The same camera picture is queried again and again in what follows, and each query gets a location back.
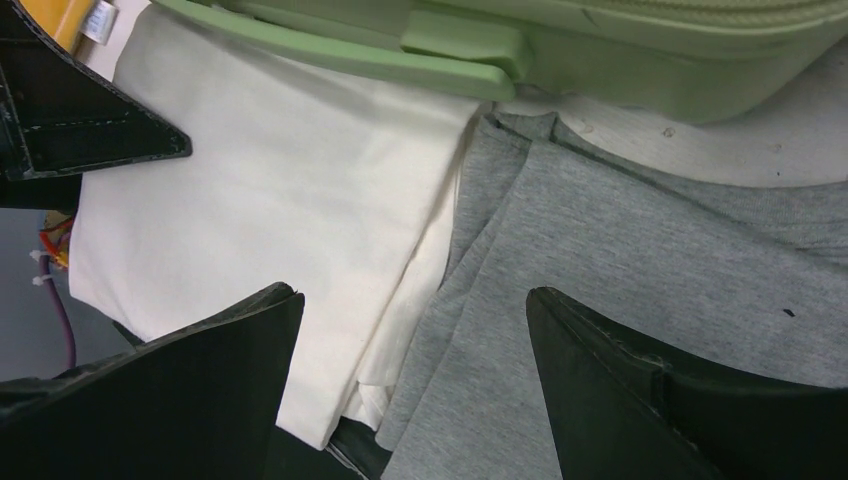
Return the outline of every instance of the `green plastic container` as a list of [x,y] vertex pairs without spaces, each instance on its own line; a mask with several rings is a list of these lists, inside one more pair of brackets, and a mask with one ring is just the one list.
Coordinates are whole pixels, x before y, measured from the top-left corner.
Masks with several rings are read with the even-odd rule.
[[154,2],[346,73],[495,101],[527,83],[692,123],[751,109],[848,33],[848,0]]

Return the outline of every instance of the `gray floor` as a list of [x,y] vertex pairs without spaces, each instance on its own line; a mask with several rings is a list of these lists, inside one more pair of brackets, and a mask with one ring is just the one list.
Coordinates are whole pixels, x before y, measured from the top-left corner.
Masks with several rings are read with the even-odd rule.
[[[38,265],[29,252],[38,247],[43,215],[0,209],[0,381],[48,378],[65,369],[65,342],[56,311],[46,287],[32,284]],[[131,349],[107,317],[70,298],[67,275],[59,275],[56,282],[71,318],[79,364]]]

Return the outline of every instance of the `gray cloth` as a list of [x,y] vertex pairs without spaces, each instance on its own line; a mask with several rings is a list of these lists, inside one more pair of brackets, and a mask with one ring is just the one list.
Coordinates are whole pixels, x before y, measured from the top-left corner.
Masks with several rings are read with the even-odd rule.
[[[551,116],[487,116],[469,155],[464,185],[484,192],[461,187],[458,208],[480,215],[468,232],[457,217],[464,255],[378,433],[396,447],[384,479],[560,477],[524,312],[539,286],[718,363],[848,386],[848,185],[688,181],[600,152]],[[518,172],[509,188],[512,174],[494,173],[505,165]]]

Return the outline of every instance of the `gray t-shirt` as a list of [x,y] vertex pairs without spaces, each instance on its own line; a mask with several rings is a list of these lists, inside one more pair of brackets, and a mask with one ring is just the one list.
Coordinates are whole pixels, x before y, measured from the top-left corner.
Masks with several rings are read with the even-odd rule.
[[485,117],[449,275],[378,432],[383,478],[560,477],[524,312],[540,286],[718,363],[848,386],[846,206],[848,184],[694,182],[553,115]]

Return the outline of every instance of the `green case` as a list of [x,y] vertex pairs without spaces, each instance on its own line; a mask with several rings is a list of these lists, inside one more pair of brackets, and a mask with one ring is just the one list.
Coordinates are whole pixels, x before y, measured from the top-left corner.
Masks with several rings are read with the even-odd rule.
[[691,123],[753,108],[848,33],[848,0],[153,1],[354,75],[502,102],[526,83]]

